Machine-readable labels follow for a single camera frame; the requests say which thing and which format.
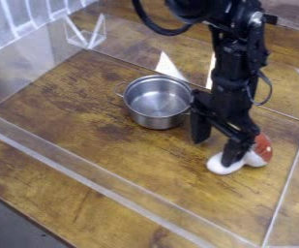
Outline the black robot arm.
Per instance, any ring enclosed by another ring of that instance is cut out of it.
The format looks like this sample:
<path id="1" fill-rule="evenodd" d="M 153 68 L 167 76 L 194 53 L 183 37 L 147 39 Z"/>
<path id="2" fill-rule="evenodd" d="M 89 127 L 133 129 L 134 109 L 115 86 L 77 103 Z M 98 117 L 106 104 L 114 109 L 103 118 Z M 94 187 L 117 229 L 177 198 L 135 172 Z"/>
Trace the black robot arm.
<path id="1" fill-rule="evenodd" d="M 191 101 L 193 141 L 203 142 L 211 130 L 230 137 L 218 160 L 228 168 L 239 162 L 260 129 L 250 118 L 260 68 L 270 55 L 264 45 L 264 10 L 259 0 L 166 0 L 186 23 L 207 22 L 215 67 L 210 92 L 195 90 Z"/>

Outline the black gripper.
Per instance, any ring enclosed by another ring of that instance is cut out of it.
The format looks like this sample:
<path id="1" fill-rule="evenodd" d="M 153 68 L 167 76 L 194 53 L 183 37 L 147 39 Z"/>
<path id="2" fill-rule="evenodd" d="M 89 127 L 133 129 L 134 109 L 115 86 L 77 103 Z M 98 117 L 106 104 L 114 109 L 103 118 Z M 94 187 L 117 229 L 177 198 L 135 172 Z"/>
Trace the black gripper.
<path id="1" fill-rule="evenodd" d="M 222 164 L 228 168 L 251 148 L 260 129 L 250 117 L 251 102 L 246 92 L 209 93 L 195 89 L 191 99 L 191 136 L 199 144 L 215 127 L 230 137 L 223 149 Z"/>

